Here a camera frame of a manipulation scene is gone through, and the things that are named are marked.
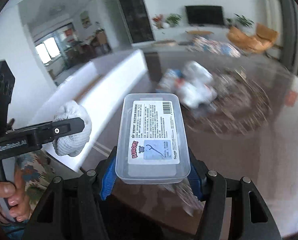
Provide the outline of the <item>person's left hand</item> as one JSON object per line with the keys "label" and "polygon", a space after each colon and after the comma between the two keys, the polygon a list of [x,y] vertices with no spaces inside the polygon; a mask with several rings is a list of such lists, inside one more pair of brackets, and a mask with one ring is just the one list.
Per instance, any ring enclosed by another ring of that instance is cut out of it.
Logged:
{"label": "person's left hand", "polygon": [[[10,205],[10,216],[18,222],[23,222],[30,217],[31,208],[29,197],[25,192],[25,181],[22,178],[22,171],[18,165],[15,166],[14,184],[0,181],[0,198],[6,198]],[[0,205],[0,222],[8,224],[6,214]]]}

